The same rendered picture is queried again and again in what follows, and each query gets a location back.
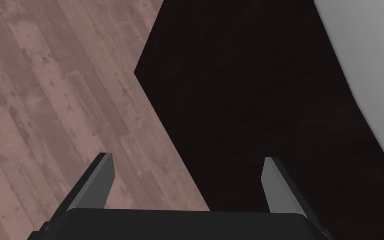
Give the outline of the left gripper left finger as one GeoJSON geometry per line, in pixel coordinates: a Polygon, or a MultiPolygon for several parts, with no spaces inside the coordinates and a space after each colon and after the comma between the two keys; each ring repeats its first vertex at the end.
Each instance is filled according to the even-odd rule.
{"type": "Polygon", "coordinates": [[[115,179],[113,155],[99,153],[57,207],[50,223],[73,208],[103,208],[115,179]]]}

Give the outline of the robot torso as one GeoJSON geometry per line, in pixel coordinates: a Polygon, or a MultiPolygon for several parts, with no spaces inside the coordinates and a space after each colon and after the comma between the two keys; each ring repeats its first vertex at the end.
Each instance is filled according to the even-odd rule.
{"type": "Polygon", "coordinates": [[[384,0],[314,0],[352,95],[384,152],[384,0]]]}

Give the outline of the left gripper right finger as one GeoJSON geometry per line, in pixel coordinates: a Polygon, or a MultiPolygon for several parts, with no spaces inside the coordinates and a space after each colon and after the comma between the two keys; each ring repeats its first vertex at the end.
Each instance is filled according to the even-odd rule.
{"type": "Polygon", "coordinates": [[[280,160],[266,157],[261,183],[271,213],[295,213],[307,218],[314,226],[321,224],[308,202],[288,174],[280,160]]]}

